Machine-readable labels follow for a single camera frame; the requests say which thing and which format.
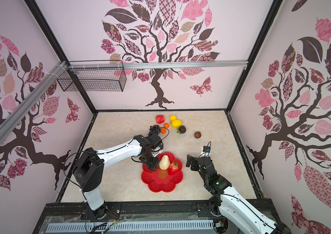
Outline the cream pear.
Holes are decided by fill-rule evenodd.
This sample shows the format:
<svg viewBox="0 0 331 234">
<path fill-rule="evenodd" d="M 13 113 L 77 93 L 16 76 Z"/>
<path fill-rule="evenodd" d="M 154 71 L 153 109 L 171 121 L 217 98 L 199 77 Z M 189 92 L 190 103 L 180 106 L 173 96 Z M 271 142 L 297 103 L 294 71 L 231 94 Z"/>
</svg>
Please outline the cream pear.
<svg viewBox="0 0 331 234">
<path fill-rule="evenodd" d="M 170 159 L 168 155 L 163 155 L 159 162 L 159 168 L 161 170 L 168 170 L 169 166 L 170 166 Z"/>
</svg>

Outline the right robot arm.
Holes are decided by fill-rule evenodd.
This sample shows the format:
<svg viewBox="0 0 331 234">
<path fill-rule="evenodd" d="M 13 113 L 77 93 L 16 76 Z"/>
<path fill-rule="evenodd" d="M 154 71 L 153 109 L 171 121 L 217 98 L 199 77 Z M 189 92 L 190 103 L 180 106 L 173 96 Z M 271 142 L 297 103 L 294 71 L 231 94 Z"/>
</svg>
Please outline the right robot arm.
<svg viewBox="0 0 331 234">
<path fill-rule="evenodd" d="M 211 157 L 187 156 L 186 167 L 197 171 L 204 188 L 212 195 L 209 200 L 212 214 L 230 220 L 245 234 L 290 234 L 282 222 L 277 223 L 244 199 L 236 188 L 215 170 Z"/>
</svg>

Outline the red strawberry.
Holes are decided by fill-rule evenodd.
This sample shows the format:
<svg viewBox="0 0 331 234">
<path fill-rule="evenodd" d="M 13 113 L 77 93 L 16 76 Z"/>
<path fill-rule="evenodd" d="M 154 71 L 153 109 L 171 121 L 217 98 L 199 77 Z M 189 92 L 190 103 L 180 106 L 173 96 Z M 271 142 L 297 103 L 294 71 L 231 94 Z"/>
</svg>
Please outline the red strawberry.
<svg viewBox="0 0 331 234">
<path fill-rule="evenodd" d="M 179 171 L 179 164 L 176 161 L 170 163 L 167 171 L 171 176 L 176 174 Z"/>
</svg>

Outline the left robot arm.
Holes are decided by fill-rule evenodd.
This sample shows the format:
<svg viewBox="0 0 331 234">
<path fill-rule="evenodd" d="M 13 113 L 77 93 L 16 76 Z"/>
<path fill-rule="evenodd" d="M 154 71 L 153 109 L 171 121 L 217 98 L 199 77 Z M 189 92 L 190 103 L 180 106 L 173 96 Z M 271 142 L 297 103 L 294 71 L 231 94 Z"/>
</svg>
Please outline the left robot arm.
<svg viewBox="0 0 331 234">
<path fill-rule="evenodd" d="M 106 202 L 99 189 L 105 169 L 125 159 L 138 157 L 139 163 L 155 171 L 160 161 L 157 155 L 162 151 L 163 142 L 157 134 L 147 137 L 136 135 L 125 143 L 104 150 L 84 150 L 72 172 L 91 211 L 106 209 Z"/>
</svg>

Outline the red flower-shaped bowl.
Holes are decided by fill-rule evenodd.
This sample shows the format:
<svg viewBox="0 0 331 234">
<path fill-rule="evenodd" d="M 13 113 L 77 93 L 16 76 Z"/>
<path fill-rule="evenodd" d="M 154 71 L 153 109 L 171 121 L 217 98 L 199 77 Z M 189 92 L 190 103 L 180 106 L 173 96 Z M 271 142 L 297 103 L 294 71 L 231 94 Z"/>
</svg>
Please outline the red flower-shaped bowl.
<svg viewBox="0 0 331 234">
<path fill-rule="evenodd" d="M 174 191 L 176 186 L 184 179 L 182 162 L 170 152 L 159 154 L 157 158 L 161 160 L 164 156 L 168 156 L 171 164 L 175 163 L 178 165 L 177 171 L 172 172 L 171 169 L 162 170 L 160 168 L 156 171 L 151 171 L 148 167 L 142 166 L 141 180 L 148 186 L 149 190 L 154 193 L 170 193 Z"/>
</svg>

